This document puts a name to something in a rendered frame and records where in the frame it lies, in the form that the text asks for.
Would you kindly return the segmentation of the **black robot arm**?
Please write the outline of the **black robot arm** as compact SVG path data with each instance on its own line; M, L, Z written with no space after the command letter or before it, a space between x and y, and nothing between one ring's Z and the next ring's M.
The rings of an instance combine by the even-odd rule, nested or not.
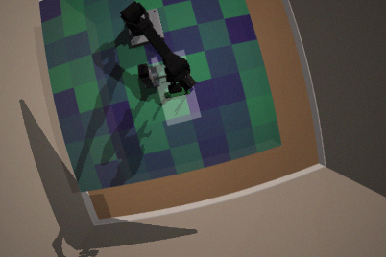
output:
M120 13L122 14L121 18L133 35L145 35L155 50L162 56L165 70L175 82L178 82L185 91L188 91L196 84L190 76L189 63L184 58L174 54L161 39L153 28L154 24L149 20L149 14L144 6L139 2L136 4L136 1L134 1ZM143 14L145 19L141 17Z

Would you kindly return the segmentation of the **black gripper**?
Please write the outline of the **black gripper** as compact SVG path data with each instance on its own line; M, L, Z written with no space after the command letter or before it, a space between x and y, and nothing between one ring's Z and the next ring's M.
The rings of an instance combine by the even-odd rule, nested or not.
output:
M170 94L173 94L173 93L178 93L178 92L182 92L182 87L179 83L176 83L172 78L171 76L167 73L167 71L165 70L166 68L164 67L164 73L166 74L166 81L167 82L170 82L170 85L168 85L168 91ZM173 83L172 83L173 82Z

